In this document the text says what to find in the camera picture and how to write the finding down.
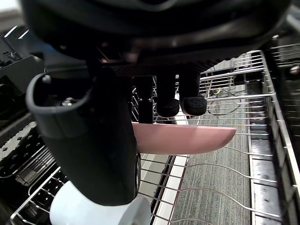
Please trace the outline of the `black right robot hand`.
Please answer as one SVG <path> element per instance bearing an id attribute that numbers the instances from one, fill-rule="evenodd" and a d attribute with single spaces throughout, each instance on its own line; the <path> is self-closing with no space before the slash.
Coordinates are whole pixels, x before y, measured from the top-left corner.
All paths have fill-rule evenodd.
<path id="1" fill-rule="evenodd" d="M 256 49 L 285 21 L 289 0 L 22 0 L 39 39 L 73 58 L 35 76 L 26 93 L 42 139 L 79 191 L 104 206 L 138 193 L 140 160 L 131 122 L 157 112 L 205 113 L 200 73 Z"/>

